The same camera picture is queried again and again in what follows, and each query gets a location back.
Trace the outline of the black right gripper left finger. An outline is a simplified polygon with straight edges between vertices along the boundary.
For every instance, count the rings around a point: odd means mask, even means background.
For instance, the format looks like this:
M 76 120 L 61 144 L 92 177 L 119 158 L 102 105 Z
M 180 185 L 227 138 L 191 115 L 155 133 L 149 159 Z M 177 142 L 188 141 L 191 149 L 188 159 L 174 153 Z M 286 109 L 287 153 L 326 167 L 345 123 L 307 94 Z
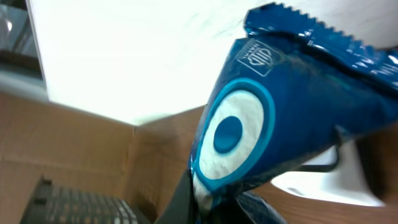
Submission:
M 185 170 L 178 182 L 175 192 L 155 224 L 195 224 L 197 204 L 193 193 L 191 171 Z

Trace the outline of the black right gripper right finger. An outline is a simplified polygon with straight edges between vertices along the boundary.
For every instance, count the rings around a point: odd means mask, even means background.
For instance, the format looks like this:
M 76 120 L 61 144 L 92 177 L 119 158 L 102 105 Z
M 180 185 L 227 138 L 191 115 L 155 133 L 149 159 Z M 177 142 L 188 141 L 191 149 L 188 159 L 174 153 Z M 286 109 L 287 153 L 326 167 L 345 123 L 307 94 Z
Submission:
M 287 220 L 261 196 L 250 191 L 236 197 L 238 205 L 255 224 L 288 224 Z

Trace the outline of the blue Oreo cookie pack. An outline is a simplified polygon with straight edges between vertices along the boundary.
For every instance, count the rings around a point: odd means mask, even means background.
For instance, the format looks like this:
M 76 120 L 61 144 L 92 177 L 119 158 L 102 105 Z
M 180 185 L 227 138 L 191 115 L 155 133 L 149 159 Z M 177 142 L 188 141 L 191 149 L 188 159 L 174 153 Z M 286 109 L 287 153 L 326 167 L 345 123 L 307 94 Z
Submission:
M 201 212 L 350 137 L 397 121 L 397 51 L 269 3 L 246 14 L 201 116 L 190 167 Z

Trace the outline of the grey plastic shopping basket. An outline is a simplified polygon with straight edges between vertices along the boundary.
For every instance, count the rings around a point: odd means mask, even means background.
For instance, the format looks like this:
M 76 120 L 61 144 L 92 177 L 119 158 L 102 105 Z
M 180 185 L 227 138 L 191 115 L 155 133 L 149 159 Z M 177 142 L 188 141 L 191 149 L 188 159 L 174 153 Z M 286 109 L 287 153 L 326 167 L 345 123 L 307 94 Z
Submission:
M 40 178 L 20 224 L 150 224 L 123 199 L 53 185 Z

